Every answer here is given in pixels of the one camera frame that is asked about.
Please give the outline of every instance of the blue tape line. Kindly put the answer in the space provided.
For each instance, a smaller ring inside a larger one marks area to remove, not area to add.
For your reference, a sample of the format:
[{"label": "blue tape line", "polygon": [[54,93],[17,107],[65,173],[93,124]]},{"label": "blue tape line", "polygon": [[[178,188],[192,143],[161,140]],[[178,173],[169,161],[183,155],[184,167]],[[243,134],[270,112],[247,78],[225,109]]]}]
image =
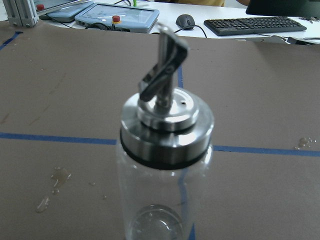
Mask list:
[{"label": "blue tape line", "polygon": [[273,154],[273,155],[320,157],[320,151],[294,150],[294,149],[288,150],[288,149],[275,149],[275,148],[214,145],[213,150],[220,151],[220,152],[232,152],[232,153]]},{"label": "blue tape line", "polygon": [[16,133],[5,133],[5,132],[0,132],[0,139],[48,141],[48,142],[78,143],[78,144],[102,144],[102,145],[116,145],[117,143],[117,140],[115,139],[16,134]]},{"label": "blue tape line", "polygon": [[184,78],[183,78],[183,75],[182,75],[182,66],[180,65],[178,67],[178,87],[179,88],[184,88]]},{"label": "blue tape line", "polygon": [[195,224],[192,225],[192,229],[188,240],[196,240]]},{"label": "blue tape line", "polygon": [[[78,144],[100,144],[100,145],[116,145],[117,143],[116,139],[17,134],[17,133],[6,133],[6,132],[0,132],[0,139],[48,141],[48,142],[78,143]],[[213,150],[218,152],[231,152],[231,153],[320,157],[320,151],[310,151],[310,150],[294,150],[294,149],[289,150],[289,149],[244,147],[244,146],[222,146],[222,145],[214,145]]]},{"label": "blue tape line", "polygon": [[18,37],[19,34],[22,34],[23,31],[16,31],[15,34],[9,38],[7,41],[5,41],[1,46],[0,46],[0,50],[2,50],[5,46],[7,46],[9,43],[11,43],[11,41],[13,41],[16,37]]},{"label": "blue tape line", "polygon": [[188,193],[185,186],[185,177],[188,172],[188,168],[183,168],[181,176],[178,179],[179,192],[181,196],[181,217],[183,221],[188,218]]}]

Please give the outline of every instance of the water droplet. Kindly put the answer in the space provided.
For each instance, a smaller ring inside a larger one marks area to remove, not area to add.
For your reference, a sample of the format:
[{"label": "water droplet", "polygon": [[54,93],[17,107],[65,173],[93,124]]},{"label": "water droplet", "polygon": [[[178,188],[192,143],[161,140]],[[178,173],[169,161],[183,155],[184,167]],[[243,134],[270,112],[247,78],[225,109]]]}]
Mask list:
[{"label": "water droplet", "polygon": [[41,200],[40,204],[36,207],[36,212],[37,213],[42,213],[43,211],[45,211],[48,208],[49,205],[49,197],[48,196],[44,196],[43,199]]},{"label": "water droplet", "polygon": [[60,190],[58,188],[55,188],[52,190],[53,195],[57,195],[59,192],[60,192]]},{"label": "water droplet", "polygon": [[298,146],[296,146],[294,149],[295,150],[300,150],[301,148],[311,148],[310,144],[316,143],[316,140],[313,140],[311,137],[302,137],[299,140]]},{"label": "water droplet", "polygon": [[55,173],[51,176],[51,179],[55,180],[55,184],[53,185],[52,193],[55,195],[59,193],[60,187],[66,183],[67,180],[71,177],[71,172],[67,169],[55,167]]}]

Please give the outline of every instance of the computer mouse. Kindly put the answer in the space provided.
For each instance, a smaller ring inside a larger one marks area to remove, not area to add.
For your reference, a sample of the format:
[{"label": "computer mouse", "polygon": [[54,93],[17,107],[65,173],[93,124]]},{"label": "computer mouse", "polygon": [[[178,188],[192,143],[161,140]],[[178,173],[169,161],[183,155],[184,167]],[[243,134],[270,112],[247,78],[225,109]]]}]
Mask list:
[{"label": "computer mouse", "polygon": [[195,20],[189,14],[182,14],[178,16],[178,18],[175,21],[175,24],[177,24],[178,27],[183,30],[192,30],[195,26]]}]

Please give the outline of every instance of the black keyboard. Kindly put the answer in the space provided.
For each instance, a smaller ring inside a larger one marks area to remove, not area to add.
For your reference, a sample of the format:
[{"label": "black keyboard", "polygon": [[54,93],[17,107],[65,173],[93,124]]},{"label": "black keyboard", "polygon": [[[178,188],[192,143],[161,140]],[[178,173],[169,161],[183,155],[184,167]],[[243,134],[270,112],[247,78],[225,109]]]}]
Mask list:
[{"label": "black keyboard", "polygon": [[304,31],[307,28],[285,16],[212,19],[203,23],[217,36]]}]

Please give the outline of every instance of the glass bottle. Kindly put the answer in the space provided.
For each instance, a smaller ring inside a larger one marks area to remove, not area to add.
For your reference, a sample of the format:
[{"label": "glass bottle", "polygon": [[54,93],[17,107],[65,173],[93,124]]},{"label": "glass bottle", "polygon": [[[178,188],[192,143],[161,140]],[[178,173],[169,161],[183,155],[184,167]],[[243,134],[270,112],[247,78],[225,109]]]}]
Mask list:
[{"label": "glass bottle", "polygon": [[188,240],[191,234],[213,155],[214,117],[199,97],[172,87],[187,50],[162,29],[159,63],[122,109],[116,151],[126,240]]}]

